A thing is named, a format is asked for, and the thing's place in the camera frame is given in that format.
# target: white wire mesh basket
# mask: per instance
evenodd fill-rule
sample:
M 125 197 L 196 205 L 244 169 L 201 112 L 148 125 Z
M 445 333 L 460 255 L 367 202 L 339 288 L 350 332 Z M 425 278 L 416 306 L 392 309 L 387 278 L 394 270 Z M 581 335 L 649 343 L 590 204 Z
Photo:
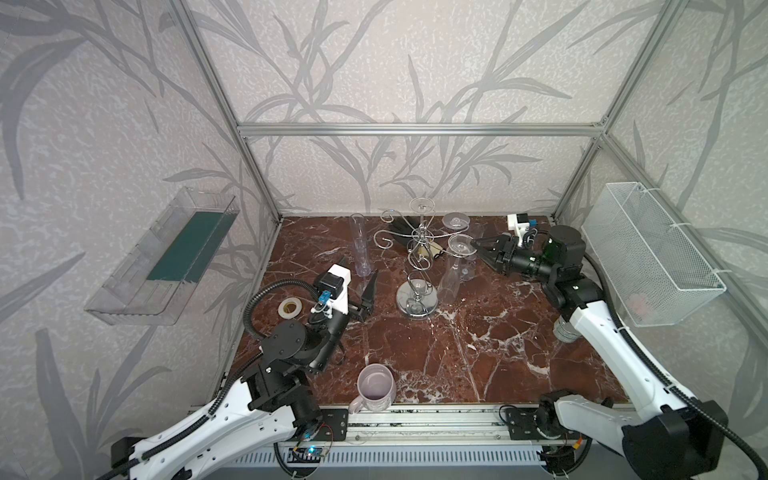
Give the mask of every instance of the white wire mesh basket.
M 606 184 L 581 229 L 636 326 L 679 323 L 726 289 L 642 184 Z

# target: marble tabletop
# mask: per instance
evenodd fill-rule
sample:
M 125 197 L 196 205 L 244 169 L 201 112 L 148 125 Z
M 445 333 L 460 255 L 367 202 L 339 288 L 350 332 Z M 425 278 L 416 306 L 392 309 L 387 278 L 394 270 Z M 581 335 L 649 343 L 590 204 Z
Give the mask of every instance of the marble tabletop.
M 545 217 L 535 217 L 542 230 Z M 505 217 L 473 217 L 485 236 L 506 231 Z M 537 283 L 517 274 L 504 277 L 477 261 L 475 278 L 462 283 L 454 305 L 440 306 L 424 320 L 404 317 L 395 291 L 406 280 L 406 249 L 396 244 L 381 250 L 373 234 L 386 227 L 378 217 L 366 219 L 369 255 L 379 269 L 376 311 L 364 323 L 352 321 L 343 338 L 346 354 L 336 351 L 333 364 L 310 378 L 318 403 L 348 403 L 357 396 L 359 371 L 369 363 L 387 365 L 397 382 L 397 402 L 529 403 L 542 393 L 571 389 L 593 401 L 611 396 L 626 400 L 616 378 L 583 339 L 564 344 L 552 333 L 557 311 Z M 538 243 L 545 235 L 539 235 Z M 312 282 L 342 255 L 351 261 L 347 217 L 287 217 L 277 238 L 263 285 L 296 277 Z M 447 246 L 445 239 L 440 242 Z M 429 271 L 439 283 L 446 258 Z M 364 282 L 353 272 L 349 295 L 358 300 Z M 256 308 L 254 326 L 268 333 L 281 320 L 277 307 L 288 296 L 303 301 L 299 319 L 313 305 L 299 287 L 277 290 Z M 247 333 L 232 370 L 257 351 Z

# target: wallpaper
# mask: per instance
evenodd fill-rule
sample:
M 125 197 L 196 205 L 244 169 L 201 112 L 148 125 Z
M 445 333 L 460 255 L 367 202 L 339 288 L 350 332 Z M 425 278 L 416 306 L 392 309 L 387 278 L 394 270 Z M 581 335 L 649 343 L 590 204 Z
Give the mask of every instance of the wallpaper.
M 768 312 L 767 7 L 689 2 L 611 133 Z M 641 333 L 694 391 L 730 397 L 731 428 L 768 458 L 768 352 L 722 299 Z M 755 474 L 727 443 L 702 478 Z
M 205 403 L 265 260 L 270 216 L 164 6 L 0 2 L 0 478 L 90 480 Z M 176 325 L 86 313 L 182 186 L 241 212 Z
M 599 121 L 663 4 L 189 3 L 240 122 L 447 123 Z M 489 214 L 562 192 L 585 140 L 250 143 L 287 213 L 375 214 L 427 193 L 440 211 Z

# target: white tape roll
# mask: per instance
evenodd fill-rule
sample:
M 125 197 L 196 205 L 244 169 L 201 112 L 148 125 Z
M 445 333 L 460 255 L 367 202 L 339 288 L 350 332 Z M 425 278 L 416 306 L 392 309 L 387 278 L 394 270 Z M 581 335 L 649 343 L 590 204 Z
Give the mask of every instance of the white tape roll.
M 286 320 L 296 318 L 301 313 L 301 300 L 295 296 L 286 298 L 277 307 L 277 314 Z

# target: pink mug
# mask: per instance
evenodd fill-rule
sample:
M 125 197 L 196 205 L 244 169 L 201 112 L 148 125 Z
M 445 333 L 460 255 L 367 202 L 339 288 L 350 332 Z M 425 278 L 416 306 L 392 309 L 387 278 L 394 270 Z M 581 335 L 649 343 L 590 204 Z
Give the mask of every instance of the pink mug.
M 395 377 L 384 365 L 372 363 L 357 376 L 360 394 L 349 404 L 349 413 L 366 408 L 371 412 L 387 410 L 395 401 Z

